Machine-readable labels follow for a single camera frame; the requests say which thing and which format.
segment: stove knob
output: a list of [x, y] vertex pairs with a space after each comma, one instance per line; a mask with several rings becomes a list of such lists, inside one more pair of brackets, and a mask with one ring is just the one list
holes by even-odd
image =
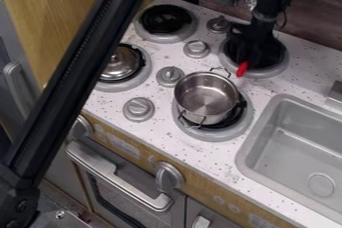
[[230, 22], [224, 16], [211, 19], [207, 23], [207, 28], [212, 33], [226, 33], [229, 26]]
[[184, 177], [182, 173], [166, 162], [157, 163], [156, 184], [158, 190], [165, 193], [172, 192], [184, 185]]
[[171, 88], [174, 87], [184, 75], [184, 72], [175, 66], [164, 67], [157, 73], [157, 82], [164, 87]]
[[125, 117], [133, 122], [144, 122], [153, 117], [155, 107], [151, 100], [137, 97], [129, 100], [123, 107]]
[[184, 53], [191, 58], [204, 58], [210, 54], [210, 47], [200, 40], [190, 41], [184, 46]]
[[94, 129], [90, 122], [82, 115], [78, 115], [77, 120], [71, 127], [67, 137], [67, 141], [81, 139], [84, 136], [91, 136], [94, 134]]
[[209, 228], [210, 221], [203, 216], [196, 217], [194, 223], [192, 224], [192, 228]]

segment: white speckled countertop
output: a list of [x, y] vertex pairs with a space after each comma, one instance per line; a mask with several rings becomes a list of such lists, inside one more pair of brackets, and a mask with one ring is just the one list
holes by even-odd
[[[177, 4], [192, 10], [202, 28], [205, 28], [209, 19], [219, 15], [215, 11], [179, 0], [157, 0], [154, 4], [156, 3]], [[291, 94], [323, 106], [333, 82], [342, 80], [342, 53], [277, 33], [289, 50], [291, 56], [289, 67], [285, 72], [271, 79], [237, 79], [233, 76], [232, 81], [249, 96], [253, 103], [253, 124], [247, 132], [233, 140], [208, 143], [186, 135], [175, 125], [171, 113], [173, 89], [158, 85], [155, 79], [158, 70], [165, 66], [182, 64], [181, 68], [186, 74], [220, 66], [217, 53], [225, 35], [215, 35], [202, 29], [186, 42], [199, 39], [199, 35], [201, 40], [210, 45], [212, 53], [204, 59], [196, 60], [183, 54], [184, 42], [166, 45], [150, 43], [138, 37], [131, 25], [123, 42], [143, 47], [151, 55], [152, 75], [141, 86], [126, 92], [103, 93], [94, 90], [84, 107], [85, 111], [139, 138], [149, 147], [204, 173], [225, 188], [296, 226], [341, 228], [342, 226], [334, 221], [242, 175], [235, 165], [235, 155], [273, 96]], [[133, 123], [124, 117], [122, 108], [134, 97], [147, 97], [154, 102], [156, 113], [152, 119], [143, 123]], [[104, 135], [103, 140], [109, 140], [108, 138], [110, 135], [109, 137]]]

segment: cabinet handle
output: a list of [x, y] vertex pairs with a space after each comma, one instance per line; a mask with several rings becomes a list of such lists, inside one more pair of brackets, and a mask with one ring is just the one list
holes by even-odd
[[153, 199], [139, 191], [137, 188], [115, 175], [117, 167], [114, 163], [109, 162], [90, 148], [81, 145], [76, 141], [71, 141], [68, 144], [66, 153], [73, 161], [78, 163], [92, 175], [104, 180], [125, 195], [155, 212], [165, 212], [172, 204], [172, 199], [166, 194], [161, 193], [156, 199]]
[[38, 98], [31, 93], [31, 85], [26, 81], [24, 70], [18, 61], [8, 63], [3, 70], [8, 89], [24, 119]]
[[196, 217], [192, 228], [210, 228], [210, 221], [203, 216]]

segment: gray sink basin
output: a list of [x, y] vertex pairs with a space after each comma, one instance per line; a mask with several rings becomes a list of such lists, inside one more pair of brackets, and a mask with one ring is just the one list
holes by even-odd
[[342, 224], [342, 116], [278, 95], [236, 164], [248, 178]]

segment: stainless steel pot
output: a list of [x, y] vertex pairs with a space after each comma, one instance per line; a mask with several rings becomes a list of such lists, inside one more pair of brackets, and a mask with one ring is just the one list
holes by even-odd
[[228, 78], [213, 72], [195, 72], [185, 76], [177, 83], [174, 94], [180, 118], [199, 126], [223, 121], [239, 98], [236, 86]]

